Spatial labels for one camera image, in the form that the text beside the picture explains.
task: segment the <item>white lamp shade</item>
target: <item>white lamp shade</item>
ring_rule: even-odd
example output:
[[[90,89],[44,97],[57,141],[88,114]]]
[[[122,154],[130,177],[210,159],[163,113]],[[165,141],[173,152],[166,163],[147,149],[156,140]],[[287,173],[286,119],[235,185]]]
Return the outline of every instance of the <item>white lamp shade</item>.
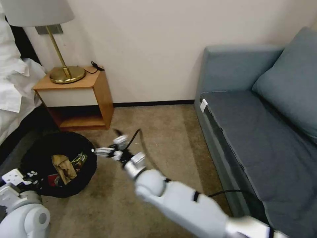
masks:
[[[45,26],[74,19],[66,0],[0,0],[10,25]]]

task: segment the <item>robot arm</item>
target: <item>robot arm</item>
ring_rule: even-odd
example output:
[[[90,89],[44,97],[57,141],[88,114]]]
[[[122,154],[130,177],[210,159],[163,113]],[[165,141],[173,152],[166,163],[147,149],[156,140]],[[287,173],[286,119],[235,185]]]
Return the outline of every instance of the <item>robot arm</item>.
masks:
[[[120,161],[123,169],[135,182],[135,192],[144,201],[156,206],[169,219],[200,238],[286,238],[266,224],[252,218],[229,218],[211,198],[177,181],[170,181],[158,170],[146,170],[145,155],[132,155],[126,146],[126,136],[119,135],[109,148],[98,148],[95,153]],[[8,215],[0,224],[3,238],[48,237],[50,213],[33,191],[20,193],[9,182],[27,181],[12,170],[2,179],[0,205],[7,207]]]
[[[279,231],[252,217],[229,218],[211,198],[158,170],[146,170],[145,155],[130,154],[126,136],[114,140],[108,157],[122,163],[135,181],[136,195],[156,206],[165,216],[200,238],[286,238]]]
[[[6,175],[16,185],[23,181],[14,169]],[[3,238],[46,238],[49,232],[50,212],[42,205],[40,196],[34,191],[21,192],[12,183],[0,187],[0,205],[7,207],[8,215],[0,224]]]

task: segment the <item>sofa armrest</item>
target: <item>sofa armrest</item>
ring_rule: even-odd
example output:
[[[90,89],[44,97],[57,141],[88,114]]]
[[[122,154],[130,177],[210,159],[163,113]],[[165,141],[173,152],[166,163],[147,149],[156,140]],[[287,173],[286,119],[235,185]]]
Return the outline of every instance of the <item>sofa armrest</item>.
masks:
[[[283,49],[274,45],[206,47],[196,99],[204,92],[251,89],[274,65]]]

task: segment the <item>wooden nightstand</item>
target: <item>wooden nightstand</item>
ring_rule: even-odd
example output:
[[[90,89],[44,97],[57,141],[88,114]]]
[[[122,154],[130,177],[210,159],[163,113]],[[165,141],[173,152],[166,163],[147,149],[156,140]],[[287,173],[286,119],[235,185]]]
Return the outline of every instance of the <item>wooden nightstand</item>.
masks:
[[[52,83],[47,74],[33,89],[62,131],[109,129],[114,109],[105,72],[70,84]]]

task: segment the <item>lamp stem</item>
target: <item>lamp stem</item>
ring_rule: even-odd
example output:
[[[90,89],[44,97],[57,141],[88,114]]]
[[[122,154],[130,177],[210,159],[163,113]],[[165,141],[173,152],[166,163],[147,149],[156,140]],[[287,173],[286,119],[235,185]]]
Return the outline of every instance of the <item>lamp stem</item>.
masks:
[[[55,48],[55,50],[56,50],[56,52],[57,52],[57,55],[58,55],[58,57],[59,57],[59,60],[60,60],[60,62],[62,63],[64,73],[65,73],[65,75],[66,75],[66,77],[67,77],[68,79],[71,79],[71,78],[72,78],[72,75],[71,75],[71,73],[70,73],[70,71],[69,71],[69,68],[68,68],[68,67],[66,66],[66,64],[65,64],[65,61],[64,61],[64,59],[63,59],[63,57],[62,57],[62,54],[61,54],[60,51],[59,51],[59,48],[58,48],[58,46],[57,46],[57,44],[56,44],[56,41],[55,41],[55,39],[54,39],[53,34],[52,34],[52,32],[50,31],[49,26],[45,26],[45,27],[46,27],[46,30],[47,30],[47,32],[48,32],[48,34],[49,34],[49,36],[50,36],[50,38],[51,38],[51,40],[52,40],[52,43],[53,43],[53,45],[54,45],[54,48]]]

